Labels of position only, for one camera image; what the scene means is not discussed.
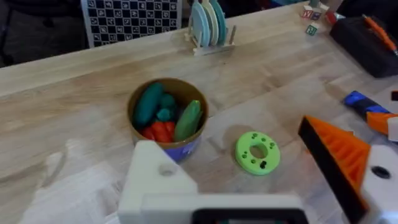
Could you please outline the bare white left gripper left finger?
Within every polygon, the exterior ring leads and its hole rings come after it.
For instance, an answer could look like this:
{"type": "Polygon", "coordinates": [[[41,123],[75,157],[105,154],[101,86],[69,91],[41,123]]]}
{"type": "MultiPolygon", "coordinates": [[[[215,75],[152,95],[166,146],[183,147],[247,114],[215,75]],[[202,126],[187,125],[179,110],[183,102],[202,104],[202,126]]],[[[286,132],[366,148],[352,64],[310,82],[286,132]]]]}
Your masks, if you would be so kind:
{"type": "Polygon", "coordinates": [[[119,201],[121,223],[190,223],[179,196],[196,195],[197,183],[155,142],[138,141],[119,201]]]}

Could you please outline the white orange left gripper right finger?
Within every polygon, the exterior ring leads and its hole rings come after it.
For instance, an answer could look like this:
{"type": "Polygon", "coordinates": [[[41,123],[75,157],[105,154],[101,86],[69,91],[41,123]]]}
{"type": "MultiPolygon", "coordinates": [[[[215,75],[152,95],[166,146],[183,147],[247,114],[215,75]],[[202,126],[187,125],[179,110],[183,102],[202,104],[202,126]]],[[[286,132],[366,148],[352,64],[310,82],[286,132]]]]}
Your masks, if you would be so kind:
{"type": "Polygon", "coordinates": [[[326,178],[346,223],[397,223],[397,152],[305,115],[298,135],[326,178]]]}

